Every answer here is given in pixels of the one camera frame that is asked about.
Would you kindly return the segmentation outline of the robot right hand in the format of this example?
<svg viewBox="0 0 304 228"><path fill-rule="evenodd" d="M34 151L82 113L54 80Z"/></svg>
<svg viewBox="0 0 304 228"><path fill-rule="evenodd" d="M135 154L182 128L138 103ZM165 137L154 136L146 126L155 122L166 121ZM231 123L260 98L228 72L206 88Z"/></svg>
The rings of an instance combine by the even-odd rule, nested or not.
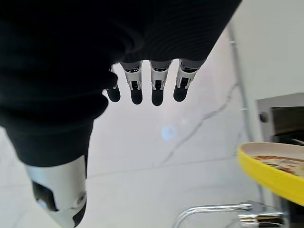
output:
<svg viewBox="0 0 304 228"><path fill-rule="evenodd" d="M62 228L82 221L94 120L120 100L119 63L134 104L150 61L159 106L180 61L174 100L229 23L238 0L3 0L0 124L25 165L37 203Z"/></svg>

